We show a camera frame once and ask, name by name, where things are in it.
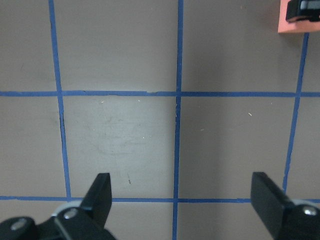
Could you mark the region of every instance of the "metal bolt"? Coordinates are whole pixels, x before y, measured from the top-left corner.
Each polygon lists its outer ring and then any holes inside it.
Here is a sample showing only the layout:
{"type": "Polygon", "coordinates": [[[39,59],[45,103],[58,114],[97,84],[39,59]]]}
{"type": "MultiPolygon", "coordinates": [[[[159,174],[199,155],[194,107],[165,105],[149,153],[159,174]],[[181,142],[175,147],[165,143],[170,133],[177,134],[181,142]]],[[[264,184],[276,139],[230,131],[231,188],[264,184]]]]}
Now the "metal bolt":
{"type": "Polygon", "coordinates": [[[302,210],[306,215],[309,215],[309,216],[317,215],[317,209],[313,206],[305,206],[302,210]]]}
{"type": "Polygon", "coordinates": [[[24,225],[26,225],[27,220],[25,218],[20,218],[18,221],[16,221],[14,224],[11,226],[12,231],[16,231],[20,228],[22,228],[24,225]]]}
{"type": "Polygon", "coordinates": [[[71,208],[69,211],[67,211],[63,217],[65,219],[72,219],[75,215],[77,215],[78,210],[76,208],[71,208]]]}

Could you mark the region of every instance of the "blue grid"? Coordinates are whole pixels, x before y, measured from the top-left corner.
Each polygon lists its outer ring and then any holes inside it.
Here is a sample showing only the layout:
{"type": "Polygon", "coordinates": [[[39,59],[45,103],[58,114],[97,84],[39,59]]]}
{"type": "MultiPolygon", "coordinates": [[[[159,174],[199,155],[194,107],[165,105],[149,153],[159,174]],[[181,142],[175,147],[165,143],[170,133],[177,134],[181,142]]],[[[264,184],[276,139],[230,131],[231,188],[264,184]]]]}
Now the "blue grid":
{"type": "MultiPolygon", "coordinates": [[[[45,196],[0,196],[0,200],[20,201],[73,201],[81,200],[79,197],[72,197],[69,177],[68,153],[66,132],[64,124],[64,101],[63,96],[141,96],[141,97],[176,97],[176,118],[175,118],[175,146],[174,146],[174,183],[173,198],[113,198],[113,202],[121,203],[173,203],[172,213],[172,239],[177,239],[178,225],[178,203],[250,203],[249,198],[179,198],[179,152],[180,152],[180,116],[182,97],[266,97],[266,98],[294,98],[294,108],[287,149],[287,158],[284,169],[282,188],[287,190],[288,175],[290,172],[291,154],[293,151],[299,105],[301,98],[318,98],[320,92],[302,92],[303,74],[308,49],[309,34],[305,33],[303,38],[299,75],[296,92],[267,92],[267,91],[237,91],[237,92],[198,92],[182,91],[182,54],[183,54],[183,15],[184,0],[178,0],[178,28],[177,28],[177,72],[176,91],[86,91],[86,90],[62,90],[58,41],[55,19],[54,0],[48,0],[49,15],[51,22],[51,41],[54,62],[54,73],[56,91],[0,91],[4,97],[57,97],[60,119],[60,133],[62,142],[62,161],[65,178],[66,197],[45,197],[45,196]]],[[[320,199],[306,199],[314,203],[320,203],[320,199]]]]}

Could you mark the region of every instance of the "gray surface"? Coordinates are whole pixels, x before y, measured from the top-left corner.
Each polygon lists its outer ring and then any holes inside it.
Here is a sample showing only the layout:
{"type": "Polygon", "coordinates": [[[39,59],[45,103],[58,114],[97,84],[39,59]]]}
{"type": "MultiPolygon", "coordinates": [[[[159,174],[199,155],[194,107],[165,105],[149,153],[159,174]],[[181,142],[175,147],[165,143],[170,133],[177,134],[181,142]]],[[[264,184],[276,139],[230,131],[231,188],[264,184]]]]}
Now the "gray surface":
{"type": "Polygon", "coordinates": [[[63,89],[175,91],[177,9],[173,0],[57,0],[63,89]]]}
{"type": "Polygon", "coordinates": [[[119,240],[171,240],[172,204],[114,202],[106,228],[119,240]]]}
{"type": "Polygon", "coordinates": [[[287,186],[292,198],[320,198],[319,113],[319,98],[301,99],[287,186]]]}
{"type": "Polygon", "coordinates": [[[63,201],[0,201],[0,222],[12,217],[31,217],[36,224],[46,221],[63,201]]]}
{"type": "Polygon", "coordinates": [[[184,91],[295,92],[301,34],[278,34],[280,1],[184,1],[184,91]]]}
{"type": "Polygon", "coordinates": [[[293,98],[183,98],[179,197],[249,198],[254,171],[281,186],[293,104],[293,98]]]}
{"type": "Polygon", "coordinates": [[[71,192],[111,173],[115,198],[172,198],[174,97],[65,97],[71,192]]]}
{"type": "Polygon", "coordinates": [[[0,1],[0,91],[55,91],[48,2],[0,1]]]}
{"type": "Polygon", "coordinates": [[[306,92],[320,92],[319,42],[320,32],[310,33],[302,87],[302,90],[306,92]]]}
{"type": "Polygon", "coordinates": [[[181,203],[178,240],[271,240],[249,203],[181,203]]]}
{"type": "Polygon", "coordinates": [[[56,97],[0,97],[0,196],[65,197],[56,97]]]}

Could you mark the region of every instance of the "black object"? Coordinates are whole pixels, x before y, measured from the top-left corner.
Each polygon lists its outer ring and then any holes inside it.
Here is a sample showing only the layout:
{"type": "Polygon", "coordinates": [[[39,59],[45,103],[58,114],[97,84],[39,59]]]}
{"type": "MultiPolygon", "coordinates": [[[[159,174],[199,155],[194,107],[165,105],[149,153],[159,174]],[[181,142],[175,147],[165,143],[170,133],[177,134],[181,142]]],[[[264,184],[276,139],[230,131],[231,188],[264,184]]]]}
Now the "black object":
{"type": "Polygon", "coordinates": [[[291,200],[264,172],[252,174],[251,204],[273,239],[320,240],[320,210],[291,200]]]}
{"type": "Polygon", "coordinates": [[[320,0],[291,0],[288,2],[285,20],[289,23],[309,20],[320,21],[320,0]]]}
{"type": "Polygon", "coordinates": [[[116,240],[104,229],[112,204],[109,173],[99,173],[79,207],[69,207],[35,225],[30,217],[0,223],[0,240],[116,240]]]}

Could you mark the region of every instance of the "orange object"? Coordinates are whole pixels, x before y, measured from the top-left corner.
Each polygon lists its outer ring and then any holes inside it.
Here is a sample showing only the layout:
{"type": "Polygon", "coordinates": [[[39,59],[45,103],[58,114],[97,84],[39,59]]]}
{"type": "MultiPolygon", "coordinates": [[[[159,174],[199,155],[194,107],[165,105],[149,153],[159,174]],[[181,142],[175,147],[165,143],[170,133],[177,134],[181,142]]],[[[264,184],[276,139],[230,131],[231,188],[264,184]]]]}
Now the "orange object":
{"type": "Polygon", "coordinates": [[[309,20],[287,22],[287,6],[290,0],[280,0],[280,16],[278,33],[309,33],[320,31],[320,22],[310,22],[309,20]]]}

